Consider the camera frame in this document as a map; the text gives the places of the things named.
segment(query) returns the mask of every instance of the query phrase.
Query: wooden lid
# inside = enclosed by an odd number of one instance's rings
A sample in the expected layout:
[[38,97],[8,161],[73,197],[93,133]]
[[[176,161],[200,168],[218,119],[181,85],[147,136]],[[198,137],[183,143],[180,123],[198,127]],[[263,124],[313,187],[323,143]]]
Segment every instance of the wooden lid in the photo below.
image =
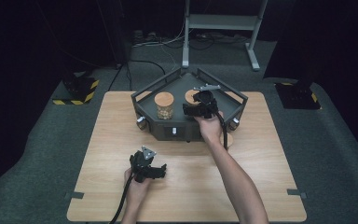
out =
[[156,105],[170,106],[173,103],[173,96],[167,91],[162,91],[155,96]]
[[199,93],[199,91],[189,90],[185,94],[186,101],[191,105],[197,105],[199,102],[194,102],[193,95]]
[[[220,143],[224,145],[225,139],[223,134],[220,136]],[[231,145],[234,143],[234,138],[230,133],[227,134],[227,147],[231,147]]]

